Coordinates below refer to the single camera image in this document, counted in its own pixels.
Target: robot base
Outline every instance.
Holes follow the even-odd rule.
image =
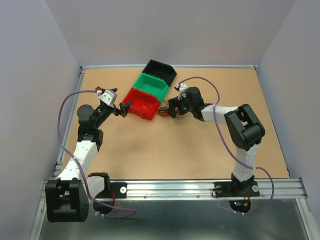
[[[231,174],[231,181],[219,181],[214,183],[214,191],[212,196],[215,198],[232,198],[232,197],[248,197],[250,192],[251,197],[259,197],[258,183],[255,181],[253,175],[246,181],[238,181],[233,174]]]

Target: white wall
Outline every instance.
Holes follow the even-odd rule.
[[[46,0],[81,66],[257,64],[295,0]]]
[[[258,67],[289,171],[320,229],[320,1],[296,0]]]
[[[0,2],[1,239],[29,238],[44,179],[57,160],[59,107],[78,77],[44,0]]]

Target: plastic storage bin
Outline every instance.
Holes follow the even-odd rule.
[[[168,87],[177,76],[177,72],[172,66],[152,59],[145,66],[142,73],[164,80]]]
[[[140,116],[143,119],[152,120],[160,107],[161,102],[153,95],[131,88],[122,103],[132,100],[129,113]]]
[[[159,102],[162,102],[169,90],[169,86],[164,80],[145,73],[141,73],[133,84],[133,88],[154,95]]]

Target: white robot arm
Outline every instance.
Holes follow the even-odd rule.
[[[236,146],[236,162],[231,175],[231,182],[217,197],[243,196],[251,190],[254,181],[253,167],[258,144],[265,135],[265,129],[248,104],[239,107],[218,106],[211,103],[204,103],[200,90],[197,87],[188,87],[185,83],[178,84],[175,89],[179,91],[177,97],[168,101],[168,113],[172,118],[177,115],[192,113],[194,118],[203,122],[213,122],[214,109],[216,120],[220,124],[226,124],[233,143]]]
[[[85,104],[77,110],[79,128],[73,155],[84,173],[88,171],[102,145],[104,133],[99,129],[100,125],[111,114],[126,117],[131,104],[131,101],[120,103],[120,109],[115,106],[116,88],[97,87],[95,90],[100,105],[93,109]],[[107,173],[90,174],[86,182],[93,198],[104,190],[110,191],[110,178]],[[83,184],[79,167],[71,158],[59,176],[45,185],[47,217],[50,222],[84,222],[87,219],[91,198],[88,199]]]

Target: cardboard surface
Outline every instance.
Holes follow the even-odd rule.
[[[167,98],[174,98],[179,81],[201,76],[212,81],[219,89],[220,106],[251,105],[265,128],[265,136],[256,153],[255,166],[264,167],[273,178],[288,178],[289,174],[269,111],[253,69],[188,68],[176,69],[177,77]],[[116,105],[124,99],[142,69],[90,69],[84,76],[82,90],[118,88]],[[217,95],[212,86],[201,79],[186,82],[197,86],[205,103],[215,103]],[[89,104],[99,105],[93,93],[82,93],[77,108]],[[67,148],[73,152],[77,142],[78,118],[72,122]],[[229,147],[235,153],[226,125],[220,125]],[[101,126],[103,144],[93,159],[89,171],[107,172],[111,179],[229,179],[235,161],[226,151],[214,122],[201,122],[191,113],[175,119],[156,115],[152,121],[134,114],[126,118],[111,115]],[[64,165],[70,158],[65,156]],[[255,172],[256,178],[267,178]]]

